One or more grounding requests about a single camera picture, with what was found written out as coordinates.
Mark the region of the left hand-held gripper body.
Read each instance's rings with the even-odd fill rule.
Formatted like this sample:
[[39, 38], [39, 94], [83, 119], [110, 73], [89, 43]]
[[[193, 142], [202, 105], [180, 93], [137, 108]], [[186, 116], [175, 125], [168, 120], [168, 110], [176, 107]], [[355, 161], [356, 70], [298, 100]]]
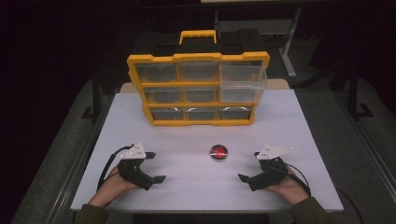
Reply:
[[146, 159], [147, 151], [142, 143], [130, 147], [126, 152], [120, 155], [118, 169], [120, 176], [126, 181], [131, 182], [141, 189], [149, 190], [153, 185], [153, 177], [145, 174], [140, 165]]

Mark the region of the person's left hand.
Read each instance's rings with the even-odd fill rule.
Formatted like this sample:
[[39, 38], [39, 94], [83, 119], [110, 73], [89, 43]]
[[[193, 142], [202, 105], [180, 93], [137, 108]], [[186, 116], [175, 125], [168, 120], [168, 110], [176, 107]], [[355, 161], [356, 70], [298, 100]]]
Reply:
[[104, 181], [103, 185], [89, 200], [89, 204], [99, 208], [107, 208], [123, 193], [132, 189], [137, 189], [137, 186], [122, 178], [119, 174], [118, 167], [115, 166]]

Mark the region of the small red round object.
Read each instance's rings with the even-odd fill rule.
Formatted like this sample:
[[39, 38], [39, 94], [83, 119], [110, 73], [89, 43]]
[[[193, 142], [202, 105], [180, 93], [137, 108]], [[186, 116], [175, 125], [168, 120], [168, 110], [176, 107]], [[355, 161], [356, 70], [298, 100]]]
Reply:
[[227, 147], [223, 145], [214, 145], [210, 148], [209, 156], [214, 161], [224, 161], [228, 157], [229, 151]]

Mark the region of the person's right hand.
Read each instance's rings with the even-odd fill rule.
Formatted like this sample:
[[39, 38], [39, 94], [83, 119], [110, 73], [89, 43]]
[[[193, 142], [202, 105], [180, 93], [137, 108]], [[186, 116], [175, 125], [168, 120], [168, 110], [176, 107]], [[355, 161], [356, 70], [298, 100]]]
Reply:
[[288, 175], [282, 182], [277, 185], [267, 187], [265, 190], [279, 195], [288, 204], [294, 206], [308, 199], [309, 195], [299, 183], [291, 178], [292, 175], [295, 175], [295, 173], [288, 168]]

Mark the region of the beige wooden board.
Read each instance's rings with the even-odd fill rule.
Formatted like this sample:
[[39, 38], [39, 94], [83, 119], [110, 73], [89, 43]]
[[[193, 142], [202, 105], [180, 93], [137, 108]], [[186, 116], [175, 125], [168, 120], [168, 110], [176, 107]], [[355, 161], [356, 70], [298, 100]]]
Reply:
[[[274, 78], [267, 80], [268, 90], [289, 90], [289, 83], [282, 78]], [[138, 93], [137, 88], [132, 82], [124, 83], [120, 88], [120, 93]]]

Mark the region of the white metal desk frame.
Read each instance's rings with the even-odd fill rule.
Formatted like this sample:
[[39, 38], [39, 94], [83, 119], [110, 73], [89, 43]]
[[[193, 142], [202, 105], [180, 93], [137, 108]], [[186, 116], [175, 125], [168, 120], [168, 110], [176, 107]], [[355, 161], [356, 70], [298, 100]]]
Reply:
[[262, 35], [282, 35], [286, 38], [283, 45], [278, 48], [282, 63], [289, 78], [296, 78], [297, 74], [290, 61], [289, 50], [302, 9], [297, 7], [290, 19], [265, 19], [265, 20], [232, 20], [223, 21], [219, 18], [219, 11], [214, 14], [214, 28], [221, 32], [231, 32], [237, 29], [257, 29]]

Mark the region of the clear plastic drawer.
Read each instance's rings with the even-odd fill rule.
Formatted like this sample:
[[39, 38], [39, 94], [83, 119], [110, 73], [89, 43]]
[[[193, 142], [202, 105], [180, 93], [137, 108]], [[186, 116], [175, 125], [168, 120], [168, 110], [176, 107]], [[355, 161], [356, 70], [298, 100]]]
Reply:
[[256, 104], [266, 87], [267, 76], [262, 65], [220, 66], [219, 100], [222, 103]]

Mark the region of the black metal stand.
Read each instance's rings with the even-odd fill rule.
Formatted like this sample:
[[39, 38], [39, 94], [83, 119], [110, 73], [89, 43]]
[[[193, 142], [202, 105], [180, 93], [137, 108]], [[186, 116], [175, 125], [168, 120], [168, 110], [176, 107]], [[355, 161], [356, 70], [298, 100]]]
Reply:
[[101, 112], [101, 86], [98, 70], [94, 69], [92, 74], [92, 105], [85, 108], [82, 115], [83, 119], [91, 119], [96, 122]]
[[373, 116], [372, 111], [369, 109], [367, 104], [358, 102], [358, 85], [359, 76], [353, 63], [347, 65], [347, 84], [348, 84], [348, 95], [347, 95], [347, 110], [354, 120], [360, 118], [370, 118]]

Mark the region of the yellow black drawer organizer cabinet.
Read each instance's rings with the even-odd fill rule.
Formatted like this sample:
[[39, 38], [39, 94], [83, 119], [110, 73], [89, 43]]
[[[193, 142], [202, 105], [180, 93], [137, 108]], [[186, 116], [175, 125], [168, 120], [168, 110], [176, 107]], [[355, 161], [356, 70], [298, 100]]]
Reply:
[[142, 110], [156, 126], [249, 125], [256, 104], [219, 100], [222, 64], [262, 65], [270, 55], [256, 29], [145, 32], [127, 58]]

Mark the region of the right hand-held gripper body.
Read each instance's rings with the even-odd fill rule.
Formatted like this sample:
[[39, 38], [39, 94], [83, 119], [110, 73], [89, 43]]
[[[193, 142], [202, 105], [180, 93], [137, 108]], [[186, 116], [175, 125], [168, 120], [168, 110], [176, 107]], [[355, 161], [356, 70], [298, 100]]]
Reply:
[[291, 153], [292, 149], [265, 145], [259, 152], [257, 159], [262, 172], [249, 178], [248, 185], [252, 191], [279, 184], [285, 179], [288, 169], [281, 157]]

